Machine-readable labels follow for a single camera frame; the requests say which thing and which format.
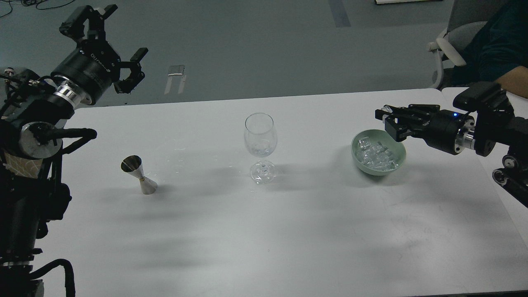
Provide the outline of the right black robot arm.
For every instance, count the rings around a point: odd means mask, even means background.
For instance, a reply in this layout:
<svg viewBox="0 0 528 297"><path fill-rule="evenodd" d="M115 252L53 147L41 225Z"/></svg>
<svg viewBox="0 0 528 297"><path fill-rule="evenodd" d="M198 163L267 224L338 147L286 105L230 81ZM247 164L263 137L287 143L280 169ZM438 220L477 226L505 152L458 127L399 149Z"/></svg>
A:
<svg viewBox="0 0 528 297"><path fill-rule="evenodd" d="M508 146L503 167L495 169L492 178L527 206L527 119L515 115L507 92L498 83L478 82L455 96L453 107L460 112L434 104L385 105L375 111L375 118L384 122L394 141L419 138L429 147L452 155L467 148L486 157L496 143Z"/></svg>

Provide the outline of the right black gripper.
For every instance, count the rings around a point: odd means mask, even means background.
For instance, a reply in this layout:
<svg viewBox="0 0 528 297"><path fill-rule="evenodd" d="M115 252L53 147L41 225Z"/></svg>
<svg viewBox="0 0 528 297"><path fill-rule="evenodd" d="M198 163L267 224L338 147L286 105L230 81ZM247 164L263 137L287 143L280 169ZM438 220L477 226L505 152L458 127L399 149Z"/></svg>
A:
<svg viewBox="0 0 528 297"><path fill-rule="evenodd" d="M474 149L476 120L473 116L441 110L439 105L385 105L375 110L375 119L384 123L384 130L397 142L408 137L418 138L429 147L452 155L466 148Z"/></svg>

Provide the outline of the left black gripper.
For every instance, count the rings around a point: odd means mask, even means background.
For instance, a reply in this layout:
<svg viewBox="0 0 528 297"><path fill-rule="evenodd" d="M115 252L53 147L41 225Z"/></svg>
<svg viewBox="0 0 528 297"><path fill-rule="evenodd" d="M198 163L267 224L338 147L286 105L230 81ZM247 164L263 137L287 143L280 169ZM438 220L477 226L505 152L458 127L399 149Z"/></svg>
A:
<svg viewBox="0 0 528 297"><path fill-rule="evenodd" d="M130 94L145 77L140 62L148 53L146 47L139 48L129 61L120 61L106 41L104 22L117 9L115 4L106 6L102 12L89 5L79 6L59 27L59 32L77 43L77 47L51 75L68 79L87 92L87 105L95 105L112 84L117 94ZM119 80L121 69L130 70L123 80Z"/></svg>

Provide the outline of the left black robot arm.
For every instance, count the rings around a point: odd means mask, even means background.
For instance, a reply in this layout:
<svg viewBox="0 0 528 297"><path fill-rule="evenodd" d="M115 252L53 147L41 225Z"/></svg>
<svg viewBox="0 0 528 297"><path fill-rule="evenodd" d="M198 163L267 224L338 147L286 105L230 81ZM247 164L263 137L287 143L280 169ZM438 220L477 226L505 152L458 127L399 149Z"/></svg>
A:
<svg viewBox="0 0 528 297"><path fill-rule="evenodd" d="M90 128L65 128L80 105L93 106L114 87L128 94L144 79L140 65L148 49L124 61L106 39L104 23L117 10L78 7L60 33L75 49L49 74L11 67L1 72L1 295L43 297L43 276L64 269L65 294L76 295L72 264L63 258L33 269L48 223L61 220L72 199L62 182L64 155L97 137Z"/></svg>

